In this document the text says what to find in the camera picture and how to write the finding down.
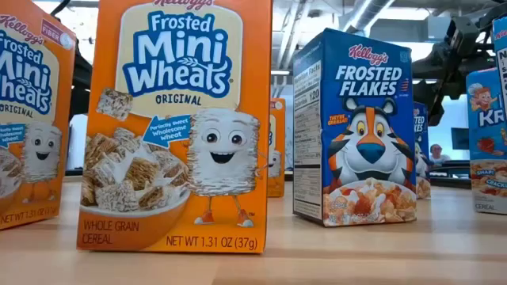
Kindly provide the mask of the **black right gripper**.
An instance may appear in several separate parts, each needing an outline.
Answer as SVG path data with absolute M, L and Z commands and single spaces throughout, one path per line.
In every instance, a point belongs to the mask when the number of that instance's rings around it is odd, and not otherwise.
M 412 63 L 416 79 L 436 79 L 430 86 L 429 125 L 437 126 L 444 114 L 443 100 L 455 97 L 461 78 L 480 67 L 476 47 L 479 30 L 467 17 L 453 17 L 442 42 L 433 45 L 430 54 Z

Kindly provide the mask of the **blue Frosted Flakes cereal box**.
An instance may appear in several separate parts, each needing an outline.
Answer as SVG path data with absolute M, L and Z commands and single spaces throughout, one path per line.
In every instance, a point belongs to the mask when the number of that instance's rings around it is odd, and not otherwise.
M 429 171 L 433 162 L 429 159 L 427 107 L 414 102 L 416 192 L 419 200 L 431 197 Z
M 416 218 L 411 51 L 327 28 L 293 61 L 295 215 L 326 227 Z

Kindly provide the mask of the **blue Rice Krispies cereal box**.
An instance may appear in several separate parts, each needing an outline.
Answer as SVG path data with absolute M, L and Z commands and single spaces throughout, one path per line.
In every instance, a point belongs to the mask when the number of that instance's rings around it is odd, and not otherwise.
M 474 209 L 507 215 L 507 108 L 499 72 L 477 70 L 466 83 Z
M 507 121 L 507 16 L 493 21 L 493 41 L 500 77 L 501 99 Z

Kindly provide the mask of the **orange Mini-Wheats cereal box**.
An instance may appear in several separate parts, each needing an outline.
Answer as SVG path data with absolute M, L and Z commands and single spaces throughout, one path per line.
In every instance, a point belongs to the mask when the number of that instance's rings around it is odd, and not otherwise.
M 100 0 L 77 246 L 262 253 L 273 0 Z
M 272 98 L 269 113 L 268 197 L 284 195 L 285 100 Z
M 32 0 L 0 0 L 0 231 L 59 214 L 76 47 Z

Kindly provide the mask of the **black computer monitor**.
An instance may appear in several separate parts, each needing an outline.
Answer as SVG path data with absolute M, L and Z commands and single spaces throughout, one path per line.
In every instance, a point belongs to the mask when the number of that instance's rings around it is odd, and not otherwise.
M 452 127 L 452 149 L 469 150 L 469 129 L 461 127 Z

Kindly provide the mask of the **person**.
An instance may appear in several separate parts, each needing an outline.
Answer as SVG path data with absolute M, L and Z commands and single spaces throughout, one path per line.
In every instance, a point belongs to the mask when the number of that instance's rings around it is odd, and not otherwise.
M 451 160 L 451 158 L 446 155 L 442 154 L 442 147 L 439 144 L 433 144 L 430 147 L 430 160 L 433 162 L 434 165 L 441 165 L 444 162 L 448 162 Z

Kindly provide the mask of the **black desk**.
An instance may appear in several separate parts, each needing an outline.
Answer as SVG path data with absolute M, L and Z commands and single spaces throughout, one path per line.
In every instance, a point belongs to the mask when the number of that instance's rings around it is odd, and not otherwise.
M 470 178 L 470 161 L 469 160 L 450 160 L 434 165 L 430 171 L 430 177 L 447 177 L 447 178 Z

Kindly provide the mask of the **silver ceiling duct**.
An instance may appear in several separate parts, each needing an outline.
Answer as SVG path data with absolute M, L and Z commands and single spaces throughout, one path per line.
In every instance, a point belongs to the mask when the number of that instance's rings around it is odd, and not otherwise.
M 341 31 L 369 37 L 379 15 L 394 2 L 395 0 L 356 0 L 353 10 L 345 16 Z

